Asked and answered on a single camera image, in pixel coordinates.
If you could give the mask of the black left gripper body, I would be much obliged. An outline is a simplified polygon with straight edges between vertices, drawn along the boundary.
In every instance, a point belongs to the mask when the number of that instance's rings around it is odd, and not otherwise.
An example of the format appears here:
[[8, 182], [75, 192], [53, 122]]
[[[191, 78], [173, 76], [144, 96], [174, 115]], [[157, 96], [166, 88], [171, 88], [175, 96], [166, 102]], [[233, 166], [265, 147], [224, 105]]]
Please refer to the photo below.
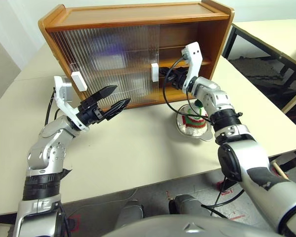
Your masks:
[[92, 95], [81, 101], [78, 106], [79, 112], [76, 116], [84, 125], [100, 123], [105, 119], [108, 120], [108, 118], [105, 117], [105, 113], [98, 106], [98, 101], [101, 99], [103, 99], [101, 95]]

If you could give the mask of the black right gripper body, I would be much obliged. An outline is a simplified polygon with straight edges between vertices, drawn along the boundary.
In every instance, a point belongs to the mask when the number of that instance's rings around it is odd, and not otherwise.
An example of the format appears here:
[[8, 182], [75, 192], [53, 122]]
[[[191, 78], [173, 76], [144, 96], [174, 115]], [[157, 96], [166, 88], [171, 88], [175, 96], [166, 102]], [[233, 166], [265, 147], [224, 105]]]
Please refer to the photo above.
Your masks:
[[187, 70], [173, 70], [169, 73], [166, 83], [170, 84], [173, 88], [179, 90], [183, 88], [186, 80]]

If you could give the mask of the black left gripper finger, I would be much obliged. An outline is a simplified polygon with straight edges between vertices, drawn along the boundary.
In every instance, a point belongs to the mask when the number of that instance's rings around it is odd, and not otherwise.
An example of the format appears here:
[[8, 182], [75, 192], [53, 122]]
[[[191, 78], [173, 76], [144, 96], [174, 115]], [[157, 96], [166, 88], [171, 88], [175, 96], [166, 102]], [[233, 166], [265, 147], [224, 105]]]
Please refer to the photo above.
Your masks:
[[104, 117], [106, 120], [112, 119], [114, 116], [121, 113], [129, 104], [131, 98], [122, 99], [111, 106], [109, 110], [104, 113]]
[[94, 94], [94, 102], [97, 104], [100, 100], [110, 96], [117, 88], [117, 85], [105, 86]]

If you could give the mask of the purple tissue pack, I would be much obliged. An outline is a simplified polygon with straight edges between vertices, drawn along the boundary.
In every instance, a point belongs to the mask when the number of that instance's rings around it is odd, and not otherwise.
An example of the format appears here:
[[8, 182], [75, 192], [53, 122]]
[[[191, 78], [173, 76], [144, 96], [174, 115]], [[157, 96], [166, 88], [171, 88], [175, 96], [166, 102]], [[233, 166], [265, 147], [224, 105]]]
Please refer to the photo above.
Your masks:
[[103, 51], [97, 51], [94, 62], [98, 71], [124, 69], [127, 65], [123, 51], [119, 47], [108, 47]]

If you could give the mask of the ribbed clear sliding door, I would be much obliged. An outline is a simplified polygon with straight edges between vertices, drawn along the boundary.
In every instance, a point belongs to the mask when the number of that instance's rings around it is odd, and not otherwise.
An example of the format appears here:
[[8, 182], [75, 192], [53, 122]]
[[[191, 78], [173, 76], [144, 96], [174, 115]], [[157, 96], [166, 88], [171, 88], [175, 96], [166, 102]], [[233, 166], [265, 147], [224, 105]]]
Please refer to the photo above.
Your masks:
[[[136, 101], [130, 102], [130, 104], [145, 104], [156, 101], [155, 93], [158, 90], [158, 83], [151, 79], [151, 63], [157, 63], [159, 59], [159, 26], [128, 26], [106, 29], [111, 29], [123, 40], [124, 49], [132, 60], [130, 69], [135, 71], [137, 82], [142, 87]], [[107, 107], [113, 103], [110, 102], [103, 106]]]
[[[72, 72], [80, 71], [88, 89], [82, 94], [89, 97], [108, 85], [117, 85], [111, 96], [101, 102], [108, 105], [123, 98], [136, 101], [142, 87], [137, 82], [135, 71], [130, 69], [132, 60], [124, 49], [123, 40], [111, 29], [82, 29], [51, 32], [51, 36], [63, 53]], [[95, 66], [95, 53], [104, 48], [120, 48], [126, 61], [124, 69], [98, 71]]]

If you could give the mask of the knitted snowman toy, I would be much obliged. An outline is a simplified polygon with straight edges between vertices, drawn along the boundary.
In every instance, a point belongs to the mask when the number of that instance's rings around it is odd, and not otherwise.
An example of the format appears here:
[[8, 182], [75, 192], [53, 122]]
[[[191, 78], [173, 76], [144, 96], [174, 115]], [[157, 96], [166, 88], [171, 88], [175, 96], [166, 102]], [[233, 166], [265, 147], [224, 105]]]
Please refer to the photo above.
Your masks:
[[[202, 103], [199, 100], [193, 102], [192, 107], [187, 104], [184, 105], [180, 111], [185, 114], [195, 114], [196, 111], [199, 115], [207, 116]], [[192, 137], [199, 137], [207, 131], [206, 121], [201, 117], [191, 117], [180, 115], [178, 117], [179, 129], [184, 133]]]

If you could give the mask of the brown wooden cabinet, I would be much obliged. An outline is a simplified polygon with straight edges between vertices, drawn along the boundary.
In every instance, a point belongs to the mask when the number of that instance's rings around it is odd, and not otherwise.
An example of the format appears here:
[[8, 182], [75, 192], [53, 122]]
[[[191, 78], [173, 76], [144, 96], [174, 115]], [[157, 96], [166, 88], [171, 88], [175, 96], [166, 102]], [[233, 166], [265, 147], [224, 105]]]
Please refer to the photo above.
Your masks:
[[[65, 7], [60, 4], [38, 21], [38, 27], [48, 46], [67, 77], [72, 71], [51, 36], [51, 32], [93, 28], [128, 26], [159, 26], [159, 67], [187, 69], [188, 64], [179, 62], [181, 50], [198, 42], [203, 57], [199, 76], [211, 79], [234, 17], [231, 7], [214, 0], [196, 2], [150, 3], [131, 5]], [[159, 74], [156, 101], [145, 104], [129, 104], [129, 107], [161, 104], [186, 98], [185, 94], [161, 83]], [[74, 85], [80, 100], [85, 97]]]

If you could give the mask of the metal bowl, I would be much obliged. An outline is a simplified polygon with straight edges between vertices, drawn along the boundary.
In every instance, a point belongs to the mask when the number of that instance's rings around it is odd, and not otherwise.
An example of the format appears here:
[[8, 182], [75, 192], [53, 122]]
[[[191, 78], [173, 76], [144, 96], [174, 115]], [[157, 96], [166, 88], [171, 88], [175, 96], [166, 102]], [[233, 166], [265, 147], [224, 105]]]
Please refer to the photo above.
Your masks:
[[[192, 107], [189, 104], [181, 106], [179, 112], [195, 115], [193, 109], [200, 115], [207, 116], [203, 106], [196, 105], [195, 103], [192, 103]], [[201, 139], [203, 141], [213, 139], [212, 126], [203, 118], [176, 114], [176, 125], [179, 132], [187, 137]]]

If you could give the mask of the grey rounded shape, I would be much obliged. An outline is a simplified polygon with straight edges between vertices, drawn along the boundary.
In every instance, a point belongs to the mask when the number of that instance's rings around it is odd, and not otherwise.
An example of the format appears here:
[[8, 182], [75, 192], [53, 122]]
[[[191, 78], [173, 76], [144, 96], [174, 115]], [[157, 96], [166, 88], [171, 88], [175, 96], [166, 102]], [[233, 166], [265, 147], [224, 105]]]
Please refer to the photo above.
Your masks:
[[142, 220], [143, 218], [144, 208], [140, 201], [137, 199], [130, 200], [121, 209], [115, 224], [115, 229]]
[[210, 211], [203, 208], [202, 203], [191, 195], [177, 195], [170, 200], [169, 213], [210, 217]]

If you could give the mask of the red floor tape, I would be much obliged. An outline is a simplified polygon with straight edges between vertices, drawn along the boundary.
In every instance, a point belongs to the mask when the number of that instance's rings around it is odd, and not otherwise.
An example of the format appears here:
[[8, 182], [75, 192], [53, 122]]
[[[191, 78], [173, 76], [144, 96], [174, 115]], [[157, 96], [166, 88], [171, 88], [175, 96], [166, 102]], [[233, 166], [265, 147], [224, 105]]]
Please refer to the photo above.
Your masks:
[[227, 195], [232, 193], [231, 187], [234, 186], [236, 182], [227, 179], [226, 181], [219, 181], [216, 183], [216, 188], [222, 195]]

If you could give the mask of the black table leg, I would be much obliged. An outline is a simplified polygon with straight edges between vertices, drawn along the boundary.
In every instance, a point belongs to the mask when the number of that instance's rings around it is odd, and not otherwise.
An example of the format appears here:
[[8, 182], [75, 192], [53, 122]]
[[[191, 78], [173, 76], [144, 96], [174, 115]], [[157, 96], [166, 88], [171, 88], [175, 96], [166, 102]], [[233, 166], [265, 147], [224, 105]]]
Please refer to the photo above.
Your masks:
[[222, 181], [216, 183], [217, 190], [219, 191], [220, 195], [224, 195], [232, 186], [236, 185], [237, 182], [230, 180], [226, 176], [224, 176]]

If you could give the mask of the light wooden pole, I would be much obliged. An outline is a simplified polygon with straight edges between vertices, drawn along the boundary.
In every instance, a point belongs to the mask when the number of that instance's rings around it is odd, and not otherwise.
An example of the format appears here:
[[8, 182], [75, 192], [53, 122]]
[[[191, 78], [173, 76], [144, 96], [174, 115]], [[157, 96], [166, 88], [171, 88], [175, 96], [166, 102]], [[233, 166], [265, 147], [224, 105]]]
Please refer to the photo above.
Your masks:
[[296, 95], [282, 108], [281, 111], [286, 114], [295, 105], [296, 105]]

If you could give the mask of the light wooden stick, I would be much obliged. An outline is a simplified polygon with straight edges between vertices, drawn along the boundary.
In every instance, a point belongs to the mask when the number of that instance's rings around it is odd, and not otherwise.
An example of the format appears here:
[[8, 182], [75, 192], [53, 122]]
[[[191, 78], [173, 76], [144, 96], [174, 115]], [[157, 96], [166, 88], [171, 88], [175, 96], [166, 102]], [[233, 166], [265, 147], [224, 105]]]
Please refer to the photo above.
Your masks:
[[286, 175], [286, 173], [280, 168], [279, 164], [273, 160], [271, 162], [271, 165], [275, 168], [275, 170], [277, 171], [277, 173], [282, 176], [284, 179], [289, 180], [288, 176]]

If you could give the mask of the grey robot torso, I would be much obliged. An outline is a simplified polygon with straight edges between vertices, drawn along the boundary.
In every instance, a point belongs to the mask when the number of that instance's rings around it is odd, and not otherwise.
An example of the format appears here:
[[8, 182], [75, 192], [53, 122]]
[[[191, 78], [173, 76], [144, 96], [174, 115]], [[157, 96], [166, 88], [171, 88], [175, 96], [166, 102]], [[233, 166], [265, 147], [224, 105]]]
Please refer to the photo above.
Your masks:
[[103, 237], [283, 237], [224, 218], [160, 215], [127, 224]]

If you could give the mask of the beige side table black frame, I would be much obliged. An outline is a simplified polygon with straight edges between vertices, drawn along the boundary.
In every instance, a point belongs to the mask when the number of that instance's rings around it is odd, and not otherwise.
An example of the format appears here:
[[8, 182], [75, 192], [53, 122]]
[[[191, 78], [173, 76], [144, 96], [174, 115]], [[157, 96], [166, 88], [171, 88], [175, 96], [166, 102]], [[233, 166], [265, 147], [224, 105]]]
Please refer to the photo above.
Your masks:
[[296, 19], [232, 23], [222, 53], [224, 58], [229, 57], [238, 36], [268, 54], [264, 57], [265, 60], [277, 60], [282, 63], [281, 75], [288, 69], [293, 71], [277, 93], [285, 96], [290, 85], [296, 81]]

